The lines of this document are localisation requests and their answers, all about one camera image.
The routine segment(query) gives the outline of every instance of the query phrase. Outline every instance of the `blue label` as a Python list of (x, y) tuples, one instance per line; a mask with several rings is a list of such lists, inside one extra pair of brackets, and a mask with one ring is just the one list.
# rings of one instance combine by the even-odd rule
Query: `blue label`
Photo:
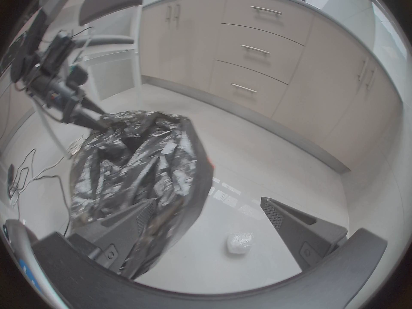
[(23, 269), (24, 273), (27, 275), (27, 277), (29, 278), (29, 280), (31, 281), (31, 283), (39, 290), (39, 292), (41, 293), (42, 290), (40, 290), (40, 286), (39, 284), (37, 284), (36, 278), (34, 278), (32, 272), (30, 271), (30, 269), (28, 268), (27, 264), (22, 260), (18, 260), (21, 268)]

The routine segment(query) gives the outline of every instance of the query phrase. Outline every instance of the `wall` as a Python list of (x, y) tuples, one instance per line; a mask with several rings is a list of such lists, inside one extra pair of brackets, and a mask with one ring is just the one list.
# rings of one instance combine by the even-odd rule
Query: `wall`
[(412, 109), (404, 104), (363, 161), (342, 175), (352, 235), (366, 228), (388, 241), (372, 276), (348, 308), (357, 308), (393, 270), (412, 231)]

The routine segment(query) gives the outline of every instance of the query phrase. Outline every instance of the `metal handle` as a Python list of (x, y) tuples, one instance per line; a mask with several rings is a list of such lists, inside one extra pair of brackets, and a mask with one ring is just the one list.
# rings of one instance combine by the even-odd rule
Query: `metal handle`
[(262, 7), (256, 7), (256, 6), (250, 6), (250, 7), (253, 8), (253, 9), (256, 9), (257, 11), (263, 10), (263, 11), (265, 11), (265, 12), (270, 12), (270, 13), (274, 13), (274, 14), (277, 14), (277, 15), (282, 15), (281, 12), (277, 12), (277, 11), (272, 10), (272, 9), (267, 9), (267, 8), (262, 8)]
[(358, 75), (358, 81), (362, 81), (363, 74), (365, 73), (366, 67), (368, 66), (368, 62), (369, 62), (369, 57), (367, 57), (365, 61), (363, 62), (362, 71), (360, 72), (360, 75)]
[(370, 77), (369, 83), (366, 85), (366, 90), (369, 90), (372, 87), (373, 82), (375, 80), (375, 76), (376, 76), (376, 68), (372, 71), (372, 76)]
[(172, 16), (172, 7), (167, 6), (166, 20), (170, 21), (171, 16)]
[(180, 4), (176, 5), (176, 9), (175, 9), (175, 16), (173, 17), (173, 19), (178, 20), (180, 17)]
[(244, 89), (244, 90), (251, 91), (252, 93), (257, 93), (256, 90), (253, 90), (253, 89), (250, 89), (250, 88), (246, 88), (246, 87), (243, 87), (243, 86), (240, 86), (240, 85), (236, 85), (236, 84), (231, 84), (231, 85), (232, 85), (232, 86), (235, 86), (236, 88), (241, 88), (241, 89)]
[(252, 49), (252, 50), (255, 50), (255, 51), (257, 51), (257, 52), (261, 52), (261, 53), (263, 53), (263, 54), (270, 55), (270, 53), (269, 53), (268, 51), (266, 51), (266, 50), (258, 49), (258, 48), (251, 47), (251, 46), (246, 46), (245, 44), (241, 44), (241, 46), (242, 46), (243, 48), (246, 48), (246, 49)]

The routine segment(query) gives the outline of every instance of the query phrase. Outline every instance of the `cabinet door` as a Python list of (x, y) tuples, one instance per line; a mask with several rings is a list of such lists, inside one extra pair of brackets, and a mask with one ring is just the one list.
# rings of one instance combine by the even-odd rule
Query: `cabinet door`
[(171, 80), (207, 91), (225, 0), (178, 0), (173, 4)]
[(141, 74), (170, 80), (172, 3), (143, 8), (140, 23), (139, 56)]
[(321, 147), (353, 169), (400, 108), (396, 90), (384, 71), (373, 64), (352, 104)]
[(342, 28), (315, 16), (301, 61), (273, 119), (320, 145), (355, 97), (366, 56)]

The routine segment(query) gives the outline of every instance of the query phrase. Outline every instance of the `white tile floor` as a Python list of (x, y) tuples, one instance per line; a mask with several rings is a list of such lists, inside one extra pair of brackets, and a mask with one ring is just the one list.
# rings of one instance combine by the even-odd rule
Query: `white tile floor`
[[(340, 176), (316, 158), (248, 121), (187, 96), (148, 84), (143, 85), (142, 95), (147, 110), (191, 118), (215, 165), (215, 180), (199, 219), (139, 282), (171, 291), (232, 292), (298, 274), (300, 268), (260, 209), (263, 196), (348, 228)], [(126, 111), (134, 110), (137, 101), (130, 89), (100, 105), (108, 112)], [(65, 146), (88, 133), (74, 125), (51, 122), (51, 126)], [(33, 147), (37, 148), (34, 173), (61, 156), (36, 115), (19, 129), (2, 162), (18, 166)], [(63, 178), (68, 200), (70, 165), (65, 159), (52, 170)], [(64, 231), (68, 221), (58, 181), (43, 181), (30, 184), (20, 201), (21, 219), (38, 237)], [(16, 216), (12, 211), (4, 216), (2, 211), (3, 218)], [(237, 257), (226, 252), (231, 232), (253, 232), (250, 253)]]

